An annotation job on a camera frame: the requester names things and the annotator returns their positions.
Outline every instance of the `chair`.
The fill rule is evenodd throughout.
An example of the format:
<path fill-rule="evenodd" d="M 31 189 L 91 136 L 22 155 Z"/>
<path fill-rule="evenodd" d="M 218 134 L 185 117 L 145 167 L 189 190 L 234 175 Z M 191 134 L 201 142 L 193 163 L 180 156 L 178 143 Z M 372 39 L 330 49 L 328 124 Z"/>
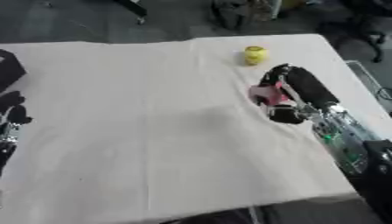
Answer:
<path fill-rule="evenodd" d="M 348 34 L 341 37 L 335 43 L 336 49 L 340 49 L 347 38 L 358 39 L 370 45 L 376 56 L 373 62 L 378 63 L 383 60 L 383 52 L 380 44 L 385 42 L 386 35 L 381 31 L 373 29 L 372 24 L 375 18 L 392 17 L 392 1 L 391 0 L 340 0 L 353 15 L 346 22 L 329 22 L 323 23 L 318 28 L 321 32 L 325 32 L 327 28 L 338 28 Z"/>

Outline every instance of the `gray floor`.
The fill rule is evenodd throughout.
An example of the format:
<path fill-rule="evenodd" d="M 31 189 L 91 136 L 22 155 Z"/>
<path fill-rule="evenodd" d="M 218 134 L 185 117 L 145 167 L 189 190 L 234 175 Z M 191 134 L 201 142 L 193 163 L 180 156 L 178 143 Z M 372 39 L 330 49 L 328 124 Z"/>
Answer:
<path fill-rule="evenodd" d="M 0 43 L 75 40 L 149 43 L 197 37 L 309 33 L 314 32 L 321 21 L 341 20 L 347 15 L 338 3 L 328 0 L 324 6 L 296 10 L 286 18 L 254 22 L 242 31 L 228 31 L 212 23 L 207 10 L 209 1 L 142 0 L 149 17 L 147 23 L 140 26 L 136 24 L 135 15 L 111 0 L 52 0 L 52 9 L 46 8 L 42 0 L 0 0 Z M 387 19 L 380 27 L 386 32 L 392 31 Z M 346 60 L 361 61 L 384 87 L 392 87 L 392 41 L 387 41 L 384 48 L 386 59 L 381 64 L 370 62 L 373 52 L 361 42 L 348 43 L 341 55 Z M 280 206 L 281 212 L 286 213 L 284 223 L 377 223 L 360 202 L 347 202 L 339 211 L 333 210 L 336 206 L 301 203 Z M 367 219 L 355 221 L 356 214 L 366 215 Z"/>

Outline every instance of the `white tablecloth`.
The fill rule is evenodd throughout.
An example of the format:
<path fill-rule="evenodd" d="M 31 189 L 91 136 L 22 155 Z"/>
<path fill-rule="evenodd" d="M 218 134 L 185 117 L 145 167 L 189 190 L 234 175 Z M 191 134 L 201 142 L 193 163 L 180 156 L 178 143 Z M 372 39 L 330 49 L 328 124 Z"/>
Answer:
<path fill-rule="evenodd" d="M 244 66 L 246 46 L 270 59 Z M 317 35 L 105 45 L 0 45 L 28 75 L 34 122 L 0 181 L 0 223 L 89 224 L 354 194 L 310 124 L 270 122 L 246 96 L 282 63 L 313 72 L 381 137 L 388 115 Z"/>

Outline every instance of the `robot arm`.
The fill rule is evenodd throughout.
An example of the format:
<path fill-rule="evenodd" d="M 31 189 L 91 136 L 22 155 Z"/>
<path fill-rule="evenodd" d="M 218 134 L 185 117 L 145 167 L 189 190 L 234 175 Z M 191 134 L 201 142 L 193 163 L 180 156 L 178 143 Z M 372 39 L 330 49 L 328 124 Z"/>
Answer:
<path fill-rule="evenodd" d="M 279 104 L 286 99 L 294 106 Z M 340 106 L 340 101 L 314 75 L 287 64 L 267 72 L 249 98 L 268 108 L 278 123 L 312 123 L 315 137 L 325 146 L 353 187 L 387 223 L 392 223 L 392 143 L 382 140 Z"/>

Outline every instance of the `cable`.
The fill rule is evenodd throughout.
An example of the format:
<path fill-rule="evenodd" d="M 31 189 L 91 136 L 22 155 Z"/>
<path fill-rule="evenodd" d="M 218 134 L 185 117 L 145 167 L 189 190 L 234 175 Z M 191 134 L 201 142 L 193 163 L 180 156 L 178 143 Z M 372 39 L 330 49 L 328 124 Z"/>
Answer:
<path fill-rule="evenodd" d="M 382 91 L 388 91 L 389 93 L 387 93 L 387 95 L 388 96 L 385 96 L 385 94 L 382 94 Z M 392 97 L 391 97 L 391 94 L 392 94 L 392 88 L 390 88 L 390 87 L 381 87 L 378 91 L 377 91 L 377 93 L 375 94 L 375 98 L 378 100 L 379 99 L 379 97 L 380 98 L 382 98 L 383 100 L 386 100 L 386 101 L 392 101 Z"/>

